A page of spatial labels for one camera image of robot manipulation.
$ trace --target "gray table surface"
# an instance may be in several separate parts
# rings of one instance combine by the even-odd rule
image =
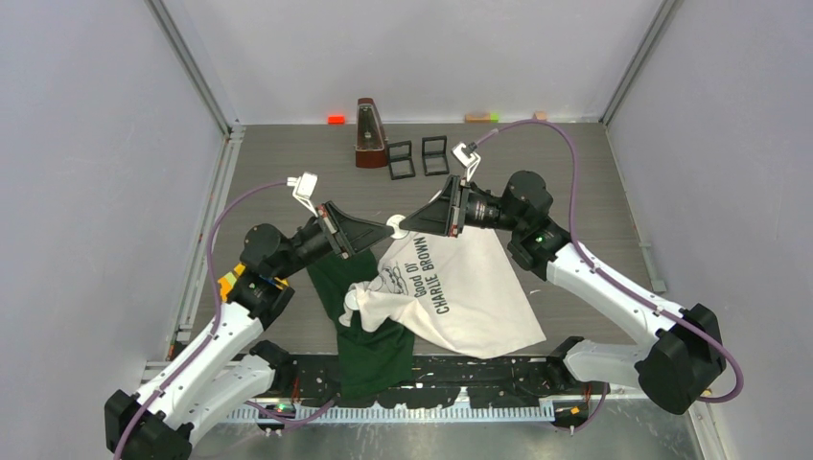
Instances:
[[[384,222],[393,214],[408,215],[425,204],[443,185],[445,176],[423,176],[421,137],[449,136],[450,147],[471,142],[488,129],[487,124],[387,125],[390,141],[412,140],[417,175],[392,181],[386,168],[362,170],[354,166],[355,129],[349,126],[250,126],[245,133],[229,190],[229,200],[265,182],[310,171],[319,175],[314,202],[332,200],[341,210],[364,219]],[[650,288],[616,163],[604,127],[600,124],[567,124],[563,128],[579,148],[581,183],[578,190],[577,230],[582,241],[601,258],[633,281]],[[501,194],[511,173],[539,173],[553,194],[552,217],[567,228],[570,175],[567,146],[548,128],[522,126],[490,140],[479,149],[483,160],[475,183]],[[462,169],[450,157],[452,173]],[[245,232],[257,223],[273,223],[287,235],[309,214],[290,196],[290,189],[259,193],[236,208],[225,220],[215,247],[215,268],[222,275],[238,262]],[[506,242],[507,234],[500,238]],[[373,252],[381,257],[388,243]],[[546,284],[515,266],[518,278],[547,336],[547,341],[520,350],[540,355],[553,350],[571,335],[607,343],[632,343],[614,323],[574,295]],[[262,335],[291,353],[331,353],[336,334],[322,309],[313,285],[303,270],[290,278],[296,295],[288,309]],[[197,311],[194,334],[213,314],[206,289]],[[415,354],[448,351],[418,338]]]

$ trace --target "cable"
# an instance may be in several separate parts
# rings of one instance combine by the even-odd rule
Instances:
[[[312,422],[312,421],[318,419],[319,417],[324,415],[325,412],[328,411],[328,409],[333,407],[334,403],[335,402],[333,400],[329,400],[324,405],[319,407],[319,409],[316,410],[313,414],[309,415],[308,417],[306,417],[304,419],[301,419],[301,420],[290,420],[290,419],[286,419],[284,417],[280,417],[279,415],[277,415],[277,414],[271,412],[270,410],[262,407],[261,405],[257,404],[254,401],[246,401],[245,402],[246,405],[250,405],[251,407],[254,407],[255,409],[259,410],[261,414],[265,415],[266,417],[270,418],[271,420],[274,420],[274,421],[279,422],[281,424],[285,424],[285,430],[288,430],[288,431],[290,431],[292,429],[300,428],[303,425],[307,424],[308,422]]]
[[[582,423],[582,425],[579,425],[579,426],[576,426],[576,427],[573,427],[573,428],[565,428],[563,426],[557,426],[557,425],[551,425],[551,426],[556,428],[557,431],[565,431],[567,433],[570,433],[571,430],[572,430],[572,434],[578,433],[579,431],[586,428],[587,425],[589,425],[593,421],[593,419],[595,418],[595,414],[597,414],[601,410],[601,407],[604,406],[604,401],[607,400],[607,393],[609,393],[609,392],[610,392],[610,383],[605,382],[604,383],[604,388],[601,390],[601,398],[598,400],[598,404],[596,405],[593,412],[591,412],[590,415],[587,416],[587,420],[585,420],[584,423]],[[590,400],[587,401],[587,408],[588,408],[588,410],[590,410]]]
[[[209,232],[209,236],[206,238],[206,266],[209,269],[209,281],[212,282],[212,293],[214,294],[214,300],[215,300],[215,318],[214,318],[214,324],[212,326],[212,331],[208,335],[206,335],[206,337],[203,338],[203,341],[200,342],[200,345],[197,348],[195,348],[195,350],[191,354],[189,354],[189,356],[186,359],[184,359],[184,361],[177,367],[177,369],[175,369],[174,372],[172,372],[163,381],[163,383],[158,385],[158,388],[156,388],[155,391],[153,391],[152,394],[147,398],[147,400],[144,401],[143,404],[141,404],[141,407],[138,408],[138,410],[135,412],[135,414],[129,420],[129,423],[127,424],[127,426],[125,426],[125,430],[122,432],[122,437],[119,438],[119,443],[116,445],[116,450],[113,452],[113,460],[121,460],[122,453],[124,452],[125,446],[127,445],[127,441],[129,439],[129,436],[130,436],[130,434],[132,434],[132,431],[135,429],[136,424],[138,424],[138,422],[144,416],[144,413],[147,412],[147,409],[150,407],[150,405],[152,405],[152,403],[155,402],[156,399],[158,399],[159,396],[164,394],[164,391],[173,383],[173,381],[175,379],[177,379],[177,377],[184,370],[186,370],[186,368],[188,368],[192,364],[192,362],[195,361],[195,359],[201,353],[203,353],[203,350],[206,349],[206,347],[212,341],[212,337],[214,337],[216,335],[216,333],[218,331],[218,328],[221,326],[222,305],[221,305],[221,297],[220,297],[220,294],[218,293],[218,277],[215,274],[215,264],[214,264],[214,261],[213,261],[212,252],[213,252],[213,248],[214,248],[214,245],[215,245],[215,235],[217,235],[217,233],[218,233],[218,229],[221,226],[221,222],[223,221],[223,218],[225,218],[226,215],[235,206],[237,206],[238,204],[243,202],[243,200],[245,200],[249,196],[252,196],[252,195],[254,195],[254,194],[258,193],[258,192],[261,192],[262,190],[265,190],[265,189],[270,189],[272,187],[279,187],[279,186],[286,185],[286,183],[287,183],[287,181],[285,181],[285,180],[279,180],[279,181],[276,181],[276,182],[269,182],[268,184],[260,185],[258,187],[255,187],[255,188],[249,190],[248,192],[245,192],[244,194],[238,196],[234,201],[229,203],[225,208],[223,208],[223,211],[220,213],[218,218],[215,219],[215,222],[212,224],[212,230]]]
[[[514,127],[520,127],[522,125],[541,125],[541,126],[545,126],[545,127],[550,127],[551,129],[556,131],[560,136],[562,136],[562,138],[568,144],[568,149],[570,150],[570,156],[571,156],[572,162],[573,162],[573,176],[572,176],[572,181],[570,182],[570,203],[569,203],[568,227],[569,227],[569,231],[570,231],[570,239],[573,242],[573,246],[575,247],[576,252],[578,252],[579,256],[581,256],[581,258],[584,259],[585,263],[590,267],[590,269],[592,269],[596,274],[598,274],[598,276],[603,278],[605,281],[610,283],[610,285],[612,285],[614,288],[617,288],[618,290],[620,290],[621,292],[626,294],[628,297],[632,298],[633,300],[637,301],[641,305],[645,306],[647,309],[649,309],[651,311],[658,311],[658,306],[655,305],[653,302],[650,302],[648,299],[645,299],[645,298],[641,297],[640,295],[638,295],[635,292],[633,292],[632,290],[630,290],[628,287],[624,286],[619,280],[614,278],[612,275],[610,275],[606,271],[602,270],[601,267],[596,268],[595,263],[584,252],[584,249],[582,248],[581,242],[579,241],[579,239],[576,236],[576,190],[577,190],[577,187],[578,187],[578,180],[579,180],[578,153],[577,153],[577,150],[576,150],[576,146],[573,143],[573,140],[570,138],[570,136],[566,132],[564,132],[560,127],[556,126],[555,124],[544,121],[544,120],[537,120],[537,119],[519,120],[518,122],[514,122],[514,123],[511,123],[509,125],[500,127],[500,128],[494,128],[494,129],[488,131],[487,133],[485,133],[482,137],[480,137],[476,141],[476,144],[479,146],[482,143],[489,140],[490,138],[492,138],[493,136],[495,136],[495,135],[497,135],[497,134],[499,134],[499,133],[501,133],[501,132],[503,132],[505,130],[512,129]],[[736,359],[734,359],[734,356],[732,355],[732,353],[729,352],[726,349],[726,347],[723,346],[722,343],[718,342],[716,339],[714,339],[714,337],[708,335],[704,331],[701,331],[699,328],[697,328],[693,324],[689,323],[688,321],[684,320],[683,318],[675,315],[674,313],[672,313],[670,311],[662,310],[662,311],[660,311],[660,314],[662,314],[666,318],[674,321],[676,324],[679,324],[681,327],[690,330],[693,334],[699,336],[700,338],[704,339],[708,343],[708,345],[711,346],[711,348],[716,350],[717,353],[719,353],[721,356],[723,356],[726,359],[726,361],[728,361],[729,364],[732,366],[732,369],[734,371],[734,375],[735,375],[735,378],[736,378],[736,382],[734,384],[734,388],[732,389],[732,391],[730,391],[726,395],[723,395],[723,396],[720,396],[720,397],[715,397],[715,398],[700,397],[700,398],[697,399],[697,401],[700,401],[700,402],[703,402],[703,403],[725,403],[725,402],[733,400],[740,393],[742,393],[742,388],[743,388],[744,380],[745,380],[744,377],[743,377],[743,374],[742,374],[742,368],[740,367],[740,365],[736,361]]]
[[[292,403],[298,403],[299,400],[299,376],[296,376],[296,380],[293,381],[293,390],[290,392],[290,401]]]

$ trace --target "brown metronome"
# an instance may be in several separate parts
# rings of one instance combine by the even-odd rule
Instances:
[[[386,136],[372,98],[359,99],[356,124],[356,167],[383,168],[386,166]]]

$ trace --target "black square frame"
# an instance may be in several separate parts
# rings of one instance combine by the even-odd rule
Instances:
[[[393,149],[406,147],[406,153],[392,153]],[[409,172],[396,174],[392,171],[392,163],[405,162],[409,164]],[[406,179],[415,176],[415,165],[412,163],[412,141],[401,141],[386,144],[386,165],[389,168],[389,177],[392,180]]]
[[[443,148],[440,150],[427,150],[428,142],[443,141]],[[430,136],[421,138],[421,163],[424,164],[424,175],[445,175],[449,173],[449,160],[446,157],[446,144],[448,140],[446,136]],[[437,171],[429,171],[427,166],[428,158],[441,158],[445,169]]]

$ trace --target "small wooden block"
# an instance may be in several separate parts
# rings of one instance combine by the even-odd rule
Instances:
[[[471,112],[466,114],[466,123],[491,123],[491,114],[488,112]]]

